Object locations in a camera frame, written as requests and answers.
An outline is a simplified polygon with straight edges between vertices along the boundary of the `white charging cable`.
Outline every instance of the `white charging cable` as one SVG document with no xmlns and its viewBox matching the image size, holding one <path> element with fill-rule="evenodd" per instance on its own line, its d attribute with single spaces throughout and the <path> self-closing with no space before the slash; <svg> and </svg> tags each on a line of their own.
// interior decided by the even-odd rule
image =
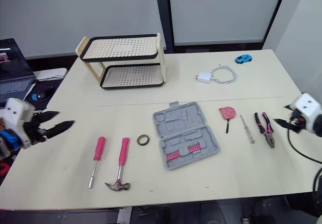
<svg viewBox="0 0 322 224">
<path fill-rule="evenodd" d="M 208 72 L 200 72 L 197 76 L 196 76 L 196 79 L 197 81 L 199 82 L 203 82 L 203 83 L 210 83 L 210 80 L 214 80 L 215 82 L 217 83 L 220 83 L 220 84 L 229 84 L 229 83 L 233 83 L 237 80 L 237 74 L 235 73 L 235 71 L 233 71 L 230 67 L 228 67 L 227 65 L 221 65 L 219 64 L 220 67 L 217 67 L 215 69 L 212 70 L 211 73 L 208 73 Z M 219 79 L 217 79 L 213 73 L 216 71 L 216 70 L 219 70 L 219 69 L 226 69 L 228 71 L 231 72 L 232 76 L 233 76 L 233 79 L 231 80 L 228 80 L 228 81 L 221 81 Z"/>
<path fill-rule="evenodd" d="M 219 69 L 226 69 L 228 71 L 231 72 L 232 76 L 233 76 L 233 79 L 231 80 L 228 80 L 228 81 L 221 81 L 219 79 L 217 79 L 216 77 L 213 76 L 213 73 L 216 71 L 216 70 L 219 70 Z M 215 69 L 212 70 L 211 72 L 211 78 L 217 82 L 217 83 L 220 83 L 220 84 L 229 84 L 229 83 L 233 83 L 237 80 L 237 74 L 235 71 L 233 71 L 230 67 L 228 67 L 227 65 L 220 65 L 220 67 L 217 67 Z"/>
</svg>

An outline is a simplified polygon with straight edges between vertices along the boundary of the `pink screwdriver handle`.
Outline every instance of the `pink screwdriver handle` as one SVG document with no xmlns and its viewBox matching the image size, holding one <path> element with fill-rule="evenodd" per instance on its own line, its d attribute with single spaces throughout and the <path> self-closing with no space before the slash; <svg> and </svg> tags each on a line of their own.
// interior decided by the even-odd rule
<svg viewBox="0 0 322 224">
<path fill-rule="evenodd" d="M 105 142 L 106 142 L 106 138 L 99 137 L 99 139 L 97 140 L 95 155 L 93 160 L 101 160 L 101 155 L 104 149 Z"/>
<path fill-rule="evenodd" d="M 122 147 L 119 157 L 119 165 L 125 165 L 126 156 L 127 156 L 127 149 L 129 148 L 130 139 L 125 137 L 122 139 Z"/>
</svg>

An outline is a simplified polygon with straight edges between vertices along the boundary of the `hammer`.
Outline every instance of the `hammer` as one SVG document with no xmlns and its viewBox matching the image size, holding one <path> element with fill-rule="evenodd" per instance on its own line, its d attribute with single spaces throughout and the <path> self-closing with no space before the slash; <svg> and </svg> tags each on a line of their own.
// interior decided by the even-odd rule
<svg viewBox="0 0 322 224">
<path fill-rule="evenodd" d="M 122 147 L 119 157 L 119 172 L 117 174 L 117 179 L 114 185 L 110 185 L 108 183 L 105 183 L 107 187 L 109 187 L 111 190 L 114 191 L 121 191 L 121 190 L 129 190 L 130 189 L 130 183 L 121 184 L 122 174 L 123 174 L 123 166 L 126 162 L 126 155 L 127 155 L 127 149 L 129 147 L 130 139 L 128 137 L 125 137 L 122 139 Z"/>
</svg>

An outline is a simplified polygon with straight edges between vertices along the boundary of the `blue toy car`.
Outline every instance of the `blue toy car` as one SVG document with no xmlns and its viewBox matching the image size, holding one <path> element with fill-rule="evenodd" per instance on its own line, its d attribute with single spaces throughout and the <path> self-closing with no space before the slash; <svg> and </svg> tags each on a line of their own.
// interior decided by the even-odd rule
<svg viewBox="0 0 322 224">
<path fill-rule="evenodd" d="M 249 55 L 249 54 L 243 54 L 241 56 L 238 56 L 235 61 L 236 63 L 238 64 L 242 64 L 242 63 L 245 63 L 245 62 L 248 62 L 248 61 L 252 61 L 252 56 Z"/>
</svg>

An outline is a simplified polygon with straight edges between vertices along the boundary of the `white cable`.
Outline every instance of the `white cable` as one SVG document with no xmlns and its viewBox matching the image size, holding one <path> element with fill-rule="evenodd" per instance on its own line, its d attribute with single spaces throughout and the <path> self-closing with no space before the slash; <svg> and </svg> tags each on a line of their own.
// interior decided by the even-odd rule
<svg viewBox="0 0 322 224">
<path fill-rule="evenodd" d="M 218 80 L 217 78 L 215 78 L 215 77 L 213 76 L 213 73 L 214 73 L 216 70 L 219 70 L 219 69 L 226 69 L 226 70 L 230 71 L 230 72 L 231 72 L 231 74 L 232 74 L 232 76 L 233 76 L 233 79 L 228 80 L 228 81 L 221 81 L 221 80 Z M 217 67 L 217 68 L 213 69 L 213 70 L 211 71 L 211 75 L 212 75 L 212 77 L 211 77 L 211 78 L 212 78 L 215 82 L 220 83 L 220 84 L 229 84 L 229 83 L 233 83 L 233 82 L 235 82 L 235 81 L 237 80 L 237 74 L 235 73 L 235 71 L 233 71 L 233 70 L 232 70 L 230 67 L 228 67 L 227 65 L 220 65 L 220 67 Z"/>
</svg>

